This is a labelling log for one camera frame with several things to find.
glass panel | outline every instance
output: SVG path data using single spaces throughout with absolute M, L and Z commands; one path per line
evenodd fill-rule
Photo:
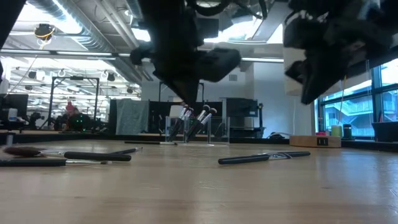
M 398 117 L 398 90 L 388 91 L 382 94 L 383 122 L 397 121 Z
M 343 104 L 339 102 L 325 105 L 327 130 L 331 130 L 332 125 L 351 124 L 353 136 L 374 136 L 372 120 L 373 103 L 371 96 L 345 100 Z
M 381 65 L 381 81 L 383 86 L 398 83 L 398 59 Z
M 347 88 L 344 91 L 344 95 L 345 96 L 349 96 L 349 95 L 352 95 L 352 94 L 355 94 L 355 93 L 361 93 L 363 91 L 368 91 L 371 88 L 372 88 L 372 80 L 367 80 L 367 81 L 362 82 L 362 83 L 360 83 L 358 85 L 355 85 L 355 86 L 352 86 L 350 88 Z M 339 97 L 342 97 L 342 96 L 343 96 L 343 91 L 338 91 L 337 93 L 330 94 L 330 95 L 324 97 L 323 101 L 336 99 L 336 98 L 339 98 Z

wooden table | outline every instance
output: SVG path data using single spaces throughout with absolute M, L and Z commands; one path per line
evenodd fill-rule
M 33 144 L 111 152 L 119 141 Z M 291 146 L 143 145 L 108 166 L 1 168 L 2 224 L 398 223 L 398 155 Z M 219 166 L 269 151 L 310 157 Z

ceiling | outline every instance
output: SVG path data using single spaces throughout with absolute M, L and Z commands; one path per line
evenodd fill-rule
M 99 39 L 103 40 L 103 43 L 109 45 L 108 49 L 112 52 L 125 52 L 131 51 L 131 45 L 121 37 L 120 30 L 117 30 L 112 23 L 106 18 L 105 13 L 97 7 L 94 0 L 43 0 L 46 3 L 57 2 L 63 4 L 66 2 L 70 5 L 71 9 L 75 9 L 76 14 L 71 14 L 69 8 L 65 8 L 62 12 L 66 20 L 72 20 L 76 18 L 83 19 L 86 27 L 91 32 L 97 32 Z M 131 27 L 132 23 L 132 12 L 127 2 L 132 0 L 107 0 L 111 7 L 117 12 L 119 17 L 122 19 L 123 24 L 126 27 Z M 73 26 L 73 23 L 66 23 L 57 21 L 51 14 L 47 14 L 41 11 L 29 3 L 40 2 L 39 0 L 27 0 L 28 4 L 25 5 L 22 10 L 10 36 L 4 45 L 4 49 L 40 49 L 43 47 L 44 50 L 67 50 L 67 51 L 88 51 L 87 46 L 79 41 L 79 32 L 81 28 Z M 216 1 L 203 1 L 200 4 L 214 4 Z M 216 47 L 219 43 L 227 44 L 230 38 L 242 36 L 243 40 L 256 41 L 256 46 L 259 44 L 266 44 L 267 41 L 271 44 L 282 43 L 282 26 L 280 26 L 283 17 L 289 12 L 286 3 L 276 2 L 270 11 L 269 17 L 265 21 L 260 21 L 253 18 L 251 21 L 235 24 L 230 28 L 219 33 L 219 37 L 215 39 L 206 40 L 206 44 L 203 46 L 204 49 L 211 49 Z M 50 41 L 43 45 L 42 40 L 38 40 L 34 35 L 34 30 L 39 24 L 51 24 L 56 27 L 53 37 Z M 148 36 L 145 30 L 131 29 L 132 33 L 139 40 L 148 40 Z M 245 45 L 242 43 L 232 42 L 227 47 L 239 47 L 240 51 L 246 52 L 245 48 L 248 47 L 247 52 L 254 52 L 254 47 Z M 141 97 L 141 88 L 139 85 L 141 82 L 158 81 L 153 75 L 153 66 L 149 63 L 145 63 L 144 69 L 150 74 L 149 78 L 141 74 L 134 78 L 135 81 L 130 79 L 131 74 L 134 73 L 134 67 L 128 61 L 117 61 L 112 60 L 73 60 L 65 58 L 34 58 L 21 57 L 8 55 L 2 58 L 3 64 L 6 64 L 8 76 L 10 80 L 9 91 L 12 93 L 28 93 L 29 97 L 29 109 L 34 111 L 48 111 L 49 107 L 49 93 L 51 90 L 52 77 L 63 76 L 72 77 L 74 75 L 82 76 L 85 78 L 99 78 L 99 116 L 104 117 L 106 114 L 106 108 L 109 105 L 109 98 L 130 98 L 133 100 L 139 100 Z M 37 78 L 27 78 L 28 69 L 37 73 Z M 107 81 L 107 75 L 113 73 L 115 81 Z M 234 70 L 231 74 L 238 75 L 237 81 L 230 81 L 228 77 L 221 81 L 221 84 L 235 85 L 237 83 L 244 83 L 244 79 L 241 80 L 243 75 L 239 69 Z M 73 101 L 79 108 L 90 108 L 89 114 L 93 114 L 95 88 L 93 84 L 88 80 L 76 81 L 76 80 L 64 80 L 55 89 L 54 95 L 54 113 L 63 113 L 67 101 Z M 130 87 L 133 93 L 127 93 L 127 88 Z

